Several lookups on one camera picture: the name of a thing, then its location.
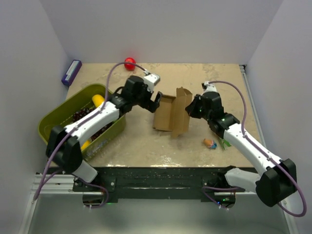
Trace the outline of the brown cardboard box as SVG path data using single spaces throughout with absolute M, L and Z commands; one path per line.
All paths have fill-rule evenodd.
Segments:
M 185 108 L 192 102 L 193 94 L 186 88 L 176 88 L 176 95 L 163 95 L 154 115 L 153 128 L 171 133 L 177 138 L 189 129 L 190 116 Z

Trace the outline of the small ice cream toy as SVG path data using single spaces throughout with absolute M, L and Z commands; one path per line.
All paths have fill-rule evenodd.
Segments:
M 203 140 L 203 144 L 205 146 L 207 146 L 209 149 L 216 149 L 217 148 L 217 143 L 214 140 L 212 140 L 212 139 L 206 139 L 205 138 Z

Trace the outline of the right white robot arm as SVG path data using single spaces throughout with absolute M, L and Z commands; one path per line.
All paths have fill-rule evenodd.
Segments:
M 282 160 L 257 141 L 250 143 L 254 138 L 242 131 L 235 116 L 224 111 L 219 93 L 195 95 L 185 110 L 190 117 L 206 120 L 210 129 L 237 148 L 257 171 L 257 175 L 247 175 L 230 169 L 217 179 L 220 190 L 227 192 L 233 186 L 250 190 L 268 207 L 296 192 L 293 184 L 297 181 L 295 163 L 290 159 Z

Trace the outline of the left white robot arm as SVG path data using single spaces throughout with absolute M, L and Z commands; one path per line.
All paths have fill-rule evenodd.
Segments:
M 83 159 L 81 146 L 102 127 L 130 112 L 133 106 L 138 105 L 154 113 L 162 93 L 158 92 L 155 100 L 151 100 L 151 96 L 159 82 L 160 76 L 156 74 L 149 73 L 143 78 L 130 76 L 122 88 L 106 97 L 100 106 L 82 119 L 65 127 L 53 127 L 46 149 L 48 161 L 84 180 L 83 184 L 89 191 L 98 190 L 101 179 L 97 170 Z

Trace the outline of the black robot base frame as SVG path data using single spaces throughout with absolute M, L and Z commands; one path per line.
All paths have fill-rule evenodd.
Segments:
M 117 203 L 121 199 L 168 199 L 215 202 L 230 208 L 236 189 L 226 184 L 225 168 L 98 167 L 88 184 L 72 178 L 73 192 L 83 193 L 84 205 Z

